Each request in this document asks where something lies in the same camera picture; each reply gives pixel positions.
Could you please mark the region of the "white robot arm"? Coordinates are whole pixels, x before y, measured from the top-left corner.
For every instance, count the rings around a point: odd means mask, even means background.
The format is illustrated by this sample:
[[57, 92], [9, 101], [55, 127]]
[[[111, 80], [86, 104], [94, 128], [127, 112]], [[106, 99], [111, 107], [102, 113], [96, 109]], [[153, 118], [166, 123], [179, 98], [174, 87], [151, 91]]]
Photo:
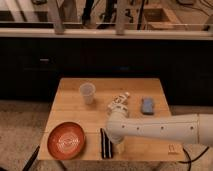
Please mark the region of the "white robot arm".
[[213, 147], [213, 115], [210, 114], [130, 118], [128, 108], [118, 105], [110, 109], [105, 130], [115, 145], [126, 136], [136, 136]]

